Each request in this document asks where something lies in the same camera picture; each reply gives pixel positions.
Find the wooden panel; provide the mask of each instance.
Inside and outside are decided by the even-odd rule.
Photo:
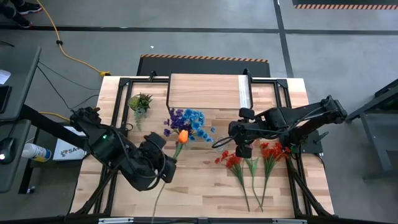
[[[111,122],[114,100],[117,92],[119,77],[105,77],[99,94],[98,107],[104,124]],[[288,79],[290,98],[293,107],[308,104],[305,85],[302,79]],[[135,144],[144,139],[143,135],[155,131],[162,135],[165,125],[163,121],[169,116],[165,106],[167,84],[163,83],[135,83],[132,94],[145,93],[153,95],[148,118],[142,120],[142,131],[134,129],[129,132],[128,138]],[[253,84],[252,94],[254,110],[260,113],[275,107],[275,93],[272,85]],[[206,126],[216,127],[212,134],[217,139],[227,136],[228,124],[238,119],[238,110],[202,110],[206,115]],[[128,123],[134,125],[133,111],[129,110]],[[176,136],[165,138],[167,145],[165,153],[172,155]],[[253,156],[260,155],[258,146],[254,143]],[[228,144],[228,150],[234,151],[236,146]],[[219,156],[210,148],[210,144],[203,141],[190,143],[189,149],[184,149],[177,163],[177,171],[171,184],[167,184],[160,196],[157,217],[280,217],[292,218],[292,199],[290,196],[289,180],[287,178],[286,164],[284,161],[277,163],[267,184],[264,199],[264,212],[261,212],[252,192],[252,178],[247,168],[244,170],[246,192],[249,197],[251,211],[248,212],[243,198],[243,191],[231,172],[224,167],[214,164]],[[333,213],[325,171],[321,162],[313,155],[304,154],[303,164],[308,187],[314,196],[319,199],[324,208]],[[101,172],[101,164],[93,158],[83,161],[76,194],[71,212],[79,209],[94,191]],[[122,175],[118,176],[112,216],[149,217],[152,216],[156,196],[161,184],[154,190],[138,192],[132,188]],[[257,195],[262,195],[264,187],[264,164],[259,163],[254,189]],[[300,208],[304,211],[302,192],[298,186],[298,199]]]
[[[240,109],[239,76],[247,79],[246,75],[172,74],[169,106]]]

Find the person's foot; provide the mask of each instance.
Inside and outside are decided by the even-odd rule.
[[[16,15],[12,18],[14,22],[16,22],[19,26],[23,28],[31,28],[33,24],[29,22],[27,19],[23,18],[18,12]]]
[[[39,12],[42,10],[42,8],[40,7],[39,4],[32,4],[29,2],[25,2],[23,5],[21,6],[16,6],[17,12],[19,12],[19,14],[21,15],[26,15],[28,13],[35,13],[35,12]]]

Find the potted succulent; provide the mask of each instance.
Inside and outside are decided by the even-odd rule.
[[[130,98],[129,106],[134,111],[134,119],[136,126],[141,131],[141,118],[147,118],[147,110],[150,108],[149,103],[152,101],[152,95],[138,94]]]

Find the hazard stripe tape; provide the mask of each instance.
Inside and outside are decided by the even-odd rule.
[[[396,10],[397,5],[348,5],[348,4],[297,4],[296,9],[374,9],[374,10]]]
[[[265,62],[268,63],[267,59],[259,58],[234,58],[234,57],[210,57],[210,56],[186,56],[186,55],[162,55],[162,54],[143,54],[141,58],[152,57],[152,58],[187,58],[187,59],[203,59],[203,60],[230,60],[240,62]]]

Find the concrete floor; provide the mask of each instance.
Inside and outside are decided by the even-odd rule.
[[[272,0],[43,0],[42,3],[59,26],[278,28]],[[395,11],[300,10],[294,9],[288,0],[280,1],[280,8],[286,29],[398,29]],[[43,12],[27,18],[38,26],[50,24]],[[8,23],[0,17],[0,24]],[[267,58],[272,77],[287,76],[279,34],[61,32],[60,35],[70,55],[114,75],[135,74],[140,54],[180,54]],[[286,39],[294,77],[304,78],[310,102],[331,94],[350,113],[398,77],[396,35],[289,34]],[[18,47],[40,45],[43,48],[40,60],[44,64],[84,86],[101,85],[96,72],[62,55],[52,31],[0,30],[0,40]],[[50,71],[44,71],[70,105],[98,93],[65,83]],[[39,72],[35,74],[27,104],[38,111],[70,115]],[[95,104],[93,98],[85,106]],[[323,148],[335,213],[345,218],[397,223],[397,181],[362,180],[364,174],[379,170],[380,165],[361,122],[329,125],[322,127],[322,131],[330,132],[323,139]],[[24,163],[21,162],[17,183]],[[9,204],[0,209],[0,220],[66,214],[78,171],[78,167],[37,170],[32,178],[37,187],[35,194],[16,195],[17,189],[0,194],[0,202]]]

